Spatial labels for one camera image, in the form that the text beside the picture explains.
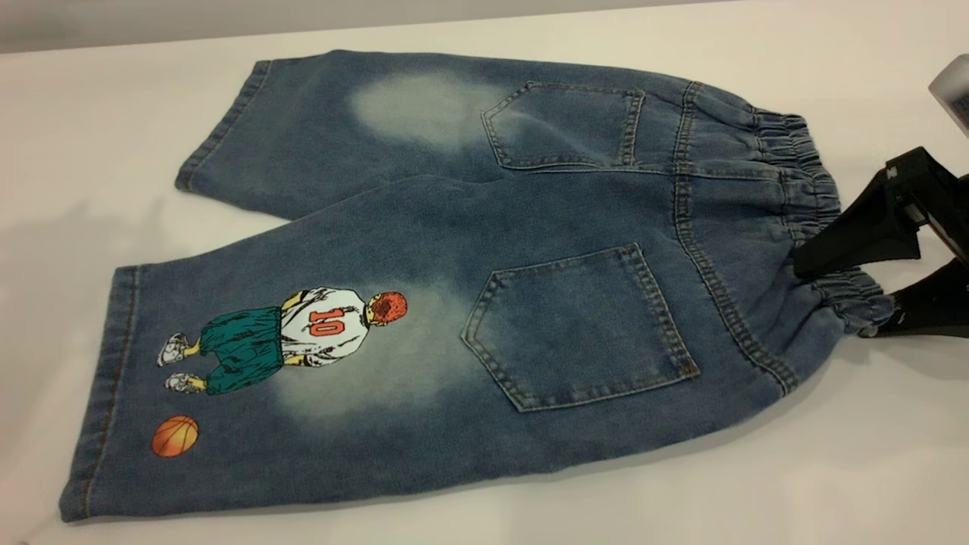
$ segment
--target waistband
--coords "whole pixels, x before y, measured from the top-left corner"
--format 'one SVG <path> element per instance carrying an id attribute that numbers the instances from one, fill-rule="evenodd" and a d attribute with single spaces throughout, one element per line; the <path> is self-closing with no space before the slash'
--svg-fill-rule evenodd
<path id="1" fill-rule="evenodd" d="M 799 247 L 840 215 L 837 187 L 821 163 L 803 117 L 756 110 L 755 133 L 763 161 L 784 173 L 786 203 L 782 217 L 795 247 Z M 858 267 L 804 282 L 813 286 L 845 322 L 848 335 L 876 328 L 891 318 L 891 297 Z"/>

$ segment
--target denim shorts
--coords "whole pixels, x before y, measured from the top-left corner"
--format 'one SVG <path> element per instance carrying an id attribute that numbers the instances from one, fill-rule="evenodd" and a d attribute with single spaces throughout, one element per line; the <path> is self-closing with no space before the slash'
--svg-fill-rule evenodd
<path id="1" fill-rule="evenodd" d="M 258 62 L 176 186 L 294 221 L 117 270 L 65 521 L 407 495 L 657 449 L 751 418 L 891 314 L 858 269 L 794 275 L 792 250 L 839 213 L 804 120 L 658 74 Z M 203 355 L 200 332 L 277 307 L 299 352 L 211 395 L 223 360 L 260 365 L 240 339 L 266 335 Z"/>

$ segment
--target cartoon basketball player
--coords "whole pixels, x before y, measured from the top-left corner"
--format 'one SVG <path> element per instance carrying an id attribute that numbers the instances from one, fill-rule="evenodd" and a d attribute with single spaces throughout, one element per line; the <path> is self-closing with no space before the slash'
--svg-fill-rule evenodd
<path id="1" fill-rule="evenodd" d="M 386 326 L 406 313 L 407 300 L 397 292 L 377 294 L 365 305 L 353 290 L 304 290 L 282 306 L 219 316 L 191 346 L 184 334 L 172 335 L 158 354 L 158 367 L 214 352 L 219 367 L 208 377 L 176 372 L 165 387 L 185 394 L 226 394 L 261 382 L 283 366 L 332 364 L 356 352 L 370 327 Z"/>

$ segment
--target basketball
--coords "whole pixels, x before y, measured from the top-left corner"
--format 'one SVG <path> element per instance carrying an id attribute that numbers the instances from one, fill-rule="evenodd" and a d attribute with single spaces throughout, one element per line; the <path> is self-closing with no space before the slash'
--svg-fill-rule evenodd
<path id="1" fill-rule="evenodd" d="M 192 448 L 199 438 L 199 425 L 191 417 L 172 416 L 155 430 L 151 450 L 162 458 L 172 458 Z"/>

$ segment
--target sneaker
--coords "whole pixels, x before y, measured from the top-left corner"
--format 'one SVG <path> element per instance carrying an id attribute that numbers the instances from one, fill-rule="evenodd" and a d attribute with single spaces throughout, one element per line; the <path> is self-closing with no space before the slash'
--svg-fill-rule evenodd
<path id="1" fill-rule="evenodd" d="M 198 392 L 201 392 L 202 388 L 199 388 L 188 381 L 190 378 L 202 380 L 200 376 L 195 374 L 189 374 L 187 372 L 174 372 L 172 373 L 172 376 L 165 380 L 165 387 L 169 390 L 181 392 L 182 394 L 197 394 Z"/>
<path id="2" fill-rule="evenodd" d="M 169 341 L 158 353 L 158 367 L 163 368 L 184 360 L 186 348 L 188 348 L 188 339 L 185 338 L 185 334 L 176 333 L 169 337 Z"/>

